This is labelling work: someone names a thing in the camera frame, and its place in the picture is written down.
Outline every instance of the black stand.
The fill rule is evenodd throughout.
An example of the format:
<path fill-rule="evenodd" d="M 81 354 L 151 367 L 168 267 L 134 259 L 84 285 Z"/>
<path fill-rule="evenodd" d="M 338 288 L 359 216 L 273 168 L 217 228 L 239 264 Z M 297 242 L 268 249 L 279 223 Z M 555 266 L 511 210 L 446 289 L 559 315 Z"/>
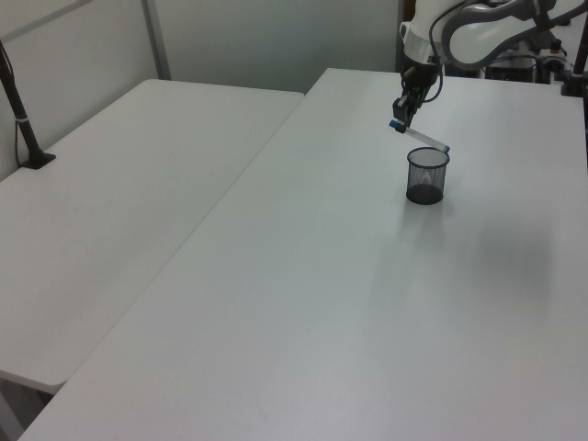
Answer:
<path fill-rule="evenodd" d="M 561 94 L 564 96 L 583 96 L 584 85 L 586 78 L 584 77 L 584 69 L 586 67 L 586 59 L 588 58 L 588 17 L 584 23 L 584 31 L 582 39 L 580 40 L 580 48 L 578 49 L 578 56 L 576 63 L 573 66 L 573 71 L 567 76 L 561 87 Z"/>
<path fill-rule="evenodd" d="M 17 124 L 20 127 L 20 132 L 25 140 L 28 147 L 28 161 L 22 164 L 23 167 L 32 168 L 33 170 L 39 170 L 44 165 L 50 163 L 55 159 L 54 154 L 45 153 L 40 149 L 35 138 L 35 132 L 28 121 L 28 115 L 25 111 L 25 107 L 22 104 L 20 95 L 18 94 L 17 85 L 15 83 L 15 77 L 8 62 L 6 51 L 2 42 L 0 41 L 0 80 L 2 86 L 8 96 L 8 101 L 12 107 L 12 111 L 17 119 Z"/>

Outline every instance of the blue pen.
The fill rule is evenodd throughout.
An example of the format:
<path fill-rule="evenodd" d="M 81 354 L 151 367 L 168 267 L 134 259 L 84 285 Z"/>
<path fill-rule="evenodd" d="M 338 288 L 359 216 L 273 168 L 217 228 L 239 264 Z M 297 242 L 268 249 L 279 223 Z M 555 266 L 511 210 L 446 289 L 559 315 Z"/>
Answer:
<path fill-rule="evenodd" d="M 399 125 L 400 125 L 400 123 L 396 119 L 393 119 L 390 122 L 390 127 L 392 127 L 393 129 L 396 129 L 397 127 L 399 127 Z M 445 145 L 444 143 L 442 143 L 440 141 L 436 141 L 433 138 L 429 138 L 428 136 L 423 135 L 422 133 L 411 129 L 410 127 L 405 128 L 404 133 L 408 133 L 413 138 L 415 138 L 417 141 L 424 142 L 426 145 L 434 147 L 437 150 L 440 150 L 441 152 L 443 152 L 445 154 L 449 153 L 449 150 L 451 150 L 448 145 Z"/>

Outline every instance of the mesh cup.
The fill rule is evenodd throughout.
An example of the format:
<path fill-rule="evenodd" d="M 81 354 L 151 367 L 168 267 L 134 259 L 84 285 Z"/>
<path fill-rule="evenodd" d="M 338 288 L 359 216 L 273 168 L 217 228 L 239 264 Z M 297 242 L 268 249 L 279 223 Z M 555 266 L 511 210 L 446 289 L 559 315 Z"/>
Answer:
<path fill-rule="evenodd" d="M 433 147 L 422 147 L 408 153 L 408 162 L 406 197 L 420 205 L 440 202 L 443 199 L 449 155 Z"/>

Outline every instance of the black cable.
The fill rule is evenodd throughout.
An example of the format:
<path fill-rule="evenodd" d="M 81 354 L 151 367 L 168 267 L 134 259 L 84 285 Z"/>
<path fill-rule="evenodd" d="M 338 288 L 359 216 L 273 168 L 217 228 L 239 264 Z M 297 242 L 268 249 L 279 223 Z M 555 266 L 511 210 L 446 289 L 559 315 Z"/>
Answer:
<path fill-rule="evenodd" d="M 435 28 L 436 24 L 439 23 L 444 17 L 451 14 L 456 9 L 462 7 L 466 2 L 459 2 L 455 6 L 451 6 L 447 11 L 441 14 L 439 17 L 435 19 L 431 28 L 429 28 L 429 43 L 431 43 L 431 48 L 433 49 L 433 56 L 435 57 L 435 62 L 437 63 L 437 67 L 439 68 L 439 88 L 437 89 L 437 93 L 430 99 L 426 99 L 424 103 L 431 103 L 439 98 L 441 95 L 441 91 L 443 90 L 443 63 L 441 63 L 441 59 L 439 58 L 439 53 L 437 52 L 437 48 L 435 47 L 435 42 L 433 41 L 433 29 Z"/>
<path fill-rule="evenodd" d="M 4 45 L 2 44 L 2 42 L 0 42 L 0 49 L 2 50 L 2 58 L 5 59 L 6 64 L 8 64 L 8 69 L 10 70 L 10 76 L 12 76 L 12 79 L 15 79 L 15 71 L 12 69 L 12 63 L 10 62 L 10 58 L 8 57 L 8 54 L 6 53 L 6 49 L 4 49 Z"/>
<path fill-rule="evenodd" d="M 20 160 L 18 159 L 18 122 L 15 121 L 15 157 L 17 158 L 17 166 L 21 167 Z"/>

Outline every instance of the white wall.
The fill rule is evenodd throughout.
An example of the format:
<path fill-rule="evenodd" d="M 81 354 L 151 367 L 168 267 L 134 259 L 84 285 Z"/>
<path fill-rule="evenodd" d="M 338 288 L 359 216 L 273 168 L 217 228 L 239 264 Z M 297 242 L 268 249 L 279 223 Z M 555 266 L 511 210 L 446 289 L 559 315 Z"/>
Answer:
<path fill-rule="evenodd" d="M 157 76 L 140 0 L 94 0 L 5 47 L 43 150 Z M 14 115 L 0 88 L 0 180 L 16 170 L 13 140 Z"/>
<path fill-rule="evenodd" d="M 150 5 L 174 80 L 306 93 L 327 67 L 394 70 L 399 0 Z"/>

